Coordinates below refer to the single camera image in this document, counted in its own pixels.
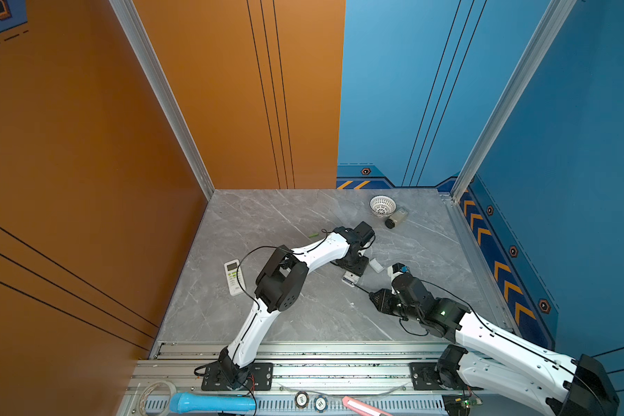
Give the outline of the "black handled screwdriver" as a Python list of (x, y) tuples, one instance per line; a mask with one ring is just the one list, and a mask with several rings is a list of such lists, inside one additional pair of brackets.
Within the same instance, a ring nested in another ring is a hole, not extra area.
[(363, 288), (362, 286), (358, 285), (358, 284), (354, 284), (355, 288), (359, 289), (360, 291), (370, 295), (372, 292), (369, 291), (368, 289)]

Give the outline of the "white air conditioner remote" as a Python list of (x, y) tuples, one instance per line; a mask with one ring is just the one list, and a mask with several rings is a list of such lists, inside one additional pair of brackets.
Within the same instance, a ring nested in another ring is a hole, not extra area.
[(341, 279), (345, 284), (348, 284), (351, 287), (355, 287), (359, 281), (360, 277), (357, 275), (347, 271), (344, 273), (343, 278)]

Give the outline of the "white battery cover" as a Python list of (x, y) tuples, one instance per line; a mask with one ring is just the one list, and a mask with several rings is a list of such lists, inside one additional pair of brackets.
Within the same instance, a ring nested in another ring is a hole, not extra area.
[(381, 273), (384, 270), (384, 267), (375, 259), (371, 259), (369, 261), (369, 266), (377, 273)]

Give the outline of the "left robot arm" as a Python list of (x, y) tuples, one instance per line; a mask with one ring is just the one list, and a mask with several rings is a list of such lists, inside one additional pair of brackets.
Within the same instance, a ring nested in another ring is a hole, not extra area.
[(360, 277), (369, 264), (363, 253), (374, 239), (373, 228), (362, 222), (354, 228), (336, 227), (307, 246), (277, 246), (258, 274), (248, 317), (235, 339), (219, 353), (218, 367), (227, 384), (239, 388), (247, 381), (263, 338), (277, 317), (299, 298), (311, 272), (332, 263)]

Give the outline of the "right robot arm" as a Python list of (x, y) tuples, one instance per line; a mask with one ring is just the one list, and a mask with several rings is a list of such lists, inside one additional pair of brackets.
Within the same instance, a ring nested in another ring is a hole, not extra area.
[(501, 329), (454, 294), (434, 296), (401, 263), (389, 273), (390, 288), (369, 292), (369, 299), (379, 312), (449, 341), (435, 366), (441, 386), (486, 389), (543, 415), (618, 413), (618, 393), (595, 358), (572, 358)]

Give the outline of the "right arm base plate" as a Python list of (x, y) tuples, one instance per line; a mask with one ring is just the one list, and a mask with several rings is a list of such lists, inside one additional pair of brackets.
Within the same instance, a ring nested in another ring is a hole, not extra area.
[(410, 377), (416, 391), (468, 391), (474, 386), (466, 384), (459, 376), (459, 366), (444, 364), (438, 367), (432, 362), (412, 362), (409, 364)]

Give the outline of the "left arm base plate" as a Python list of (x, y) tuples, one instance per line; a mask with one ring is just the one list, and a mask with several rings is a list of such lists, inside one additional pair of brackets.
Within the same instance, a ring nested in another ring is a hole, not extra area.
[(218, 362), (212, 362), (195, 369), (195, 374), (201, 378), (201, 389), (207, 392), (270, 391), (273, 370), (271, 362), (253, 362), (234, 380), (225, 374)]

